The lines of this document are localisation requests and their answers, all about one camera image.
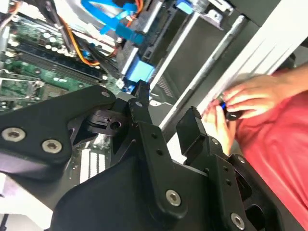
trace bolt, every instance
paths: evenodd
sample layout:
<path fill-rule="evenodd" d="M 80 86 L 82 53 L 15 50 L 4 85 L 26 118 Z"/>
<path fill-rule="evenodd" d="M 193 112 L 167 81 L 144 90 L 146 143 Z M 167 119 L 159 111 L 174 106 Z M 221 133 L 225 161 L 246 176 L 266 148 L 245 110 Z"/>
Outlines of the bolt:
<path fill-rule="evenodd" d="M 103 92 L 102 92 L 102 95 L 103 95 L 103 96 L 106 96 L 106 97 L 110 97 L 109 93 L 106 92 L 106 91 L 103 91 Z"/>
<path fill-rule="evenodd" d="M 245 160 L 244 160 L 241 156 L 238 156 L 237 158 L 239 159 L 239 161 L 240 161 L 241 163 L 243 163 L 243 164 L 245 163 Z"/>
<path fill-rule="evenodd" d="M 141 102 L 138 102 L 138 101 L 136 101 L 136 105 L 137 105 L 138 107 L 143 107 L 142 103 L 141 103 Z"/>
<path fill-rule="evenodd" d="M 7 128 L 2 131 L 2 137 L 6 141 L 19 142 L 26 137 L 26 133 L 20 128 Z"/>
<path fill-rule="evenodd" d="M 245 224 L 243 219 L 236 213 L 231 213 L 231 220 L 232 223 L 239 229 L 239 230 L 244 230 L 245 229 Z"/>
<path fill-rule="evenodd" d="M 212 142 L 213 142 L 214 144 L 216 144 L 216 145 L 219 145 L 218 140 L 216 140 L 215 138 L 212 138 Z"/>
<path fill-rule="evenodd" d="M 179 206 L 181 204 L 180 195 L 172 189 L 167 190 L 166 198 L 168 202 L 172 204 L 173 206 Z"/>
<path fill-rule="evenodd" d="M 42 148 L 47 153 L 56 154 L 62 150 L 62 144 L 57 140 L 46 140 L 42 144 Z"/>

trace cable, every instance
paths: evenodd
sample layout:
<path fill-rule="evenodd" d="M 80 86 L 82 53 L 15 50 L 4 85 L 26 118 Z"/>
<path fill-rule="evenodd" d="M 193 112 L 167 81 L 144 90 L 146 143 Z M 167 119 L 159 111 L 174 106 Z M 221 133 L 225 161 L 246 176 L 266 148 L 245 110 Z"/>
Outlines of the cable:
<path fill-rule="evenodd" d="M 81 51 L 80 51 L 80 49 L 79 49 L 79 47 L 78 47 L 78 44 L 77 44 L 77 42 L 76 42 L 76 40 L 75 40 L 75 38 L 74 38 L 73 32 L 70 30 L 70 28 L 68 27 L 67 23 L 63 20 L 63 18 L 61 18 L 61 17 L 59 17 L 59 18 L 60 18 L 61 21 L 63 22 L 63 24 L 64 24 L 64 26 L 65 26 L 65 28 L 66 28 L 66 30 L 67 30 L 69 36 L 70 36 L 70 39 L 71 39 L 72 42 L 73 42 L 73 46 L 74 46 L 74 48 L 75 48 L 75 50 L 76 50 L 76 52 L 77 52 L 79 58 L 82 60 L 82 62 L 84 62 L 85 64 L 90 65 L 90 66 L 97 66 L 97 65 L 99 65 L 99 64 L 100 64 L 99 62 L 91 63 L 90 61 L 86 60 L 86 59 L 83 57 L 83 55 L 82 55 L 82 53 L 81 53 Z"/>
<path fill-rule="evenodd" d="M 135 0 L 135 2 L 136 2 L 136 5 L 137 5 L 137 12 L 136 12 L 136 14 L 134 14 L 134 15 L 132 16 L 132 20 L 129 21 L 129 22 L 126 24 L 127 27 L 130 27 L 130 25 L 132 24 L 132 22 L 138 17 L 139 13 L 140 13 L 140 12 L 142 11 L 142 9 L 143 9 L 143 0 L 140 0 L 140 2 L 139 2 L 139 0 Z"/>
<path fill-rule="evenodd" d="M 22 2 L 16 2 L 15 3 L 15 8 L 14 10 L 10 13 L 8 13 L 8 17 L 5 18 L 1 23 L 0 23 L 0 32 L 6 27 L 6 25 L 11 21 L 14 15 L 16 15 L 19 11 L 19 8 L 21 7 L 23 3 Z"/>

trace black metal bracket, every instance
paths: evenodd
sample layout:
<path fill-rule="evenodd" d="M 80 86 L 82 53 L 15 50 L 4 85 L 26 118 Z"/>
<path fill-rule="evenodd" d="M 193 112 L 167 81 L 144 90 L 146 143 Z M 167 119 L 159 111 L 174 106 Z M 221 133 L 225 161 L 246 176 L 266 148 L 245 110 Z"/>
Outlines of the black metal bracket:
<path fill-rule="evenodd" d="M 193 107 L 177 126 L 186 166 L 172 161 L 149 115 L 148 84 L 133 93 L 125 102 L 93 86 L 0 115 L 0 171 L 20 177 L 56 179 L 78 144 L 111 136 L 109 168 L 60 200 L 51 231 L 303 230 L 249 164 L 223 154 Z"/>
<path fill-rule="evenodd" d="M 42 180 L 60 177 L 81 123 L 115 100 L 109 90 L 92 86 L 1 115 L 0 171 Z"/>

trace green circuit board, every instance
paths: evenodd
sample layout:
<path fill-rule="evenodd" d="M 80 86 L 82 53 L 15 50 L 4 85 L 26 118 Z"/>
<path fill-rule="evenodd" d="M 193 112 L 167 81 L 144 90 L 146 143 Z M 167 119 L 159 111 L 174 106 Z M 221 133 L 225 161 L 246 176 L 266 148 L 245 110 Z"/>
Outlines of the green circuit board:
<path fill-rule="evenodd" d="M 91 86 L 90 84 L 83 83 L 68 76 L 59 75 L 55 72 L 44 70 L 21 61 L 12 61 L 10 64 L 6 64 L 4 68 L 23 76 L 39 78 L 47 84 L 62 88 L 66 91 L 76 91 Z"/>
<path fill-rule="evenodd" d="M 18 21 L 11 27 L 11 33 L 16 35 L 17 40 L 26 40 L 48 50 L 53 49 L 54 52 L 67 52 L 59 31 L 38 25 L 26 18 L 18 17 Z"/>

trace yellow wire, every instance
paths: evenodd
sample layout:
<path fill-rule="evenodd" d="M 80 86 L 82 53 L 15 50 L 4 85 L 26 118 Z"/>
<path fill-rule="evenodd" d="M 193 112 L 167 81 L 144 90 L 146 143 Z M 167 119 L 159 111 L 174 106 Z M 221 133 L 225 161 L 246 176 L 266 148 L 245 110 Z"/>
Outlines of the yellow wire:
<path fill-rule="evenodd" d="M 82 60 L 82 62 L 84 62 L 84 63 L 87 64 L 87 65 L 91 65 L 91 66 L 97 66 L 97 65 L 99 65 L 99 64 L 100 64 L 99 62 L 90 63 L 88 60 L 86 60 L 86 59 L 83 57 L 83 55 L 81 54 L 81 51 L 80 51 L 80 49 L 79 49 L 79 47 L 78 47 L 78 45 L 77 45 L 77 43 L 76 43 L 76 41 L 75 41 L 73 32 L 68 28 L 68 25 L 67 25 L 67 23 L 63 20 L 63 18 L 61 18 L 61 20 L 62 20 L 62 22 L 63 22 L 65 28 L 67 29 L 68 34 L 69 34 L 69 36 L 70 36 L 70 38 L 71 38 L 71 40 L 72 40 L 72 42 L 73 42 L 74 48 L 75 48 L 75 50 L 76 50 L 76 52 L 77 52 L 79 58 Z"/>

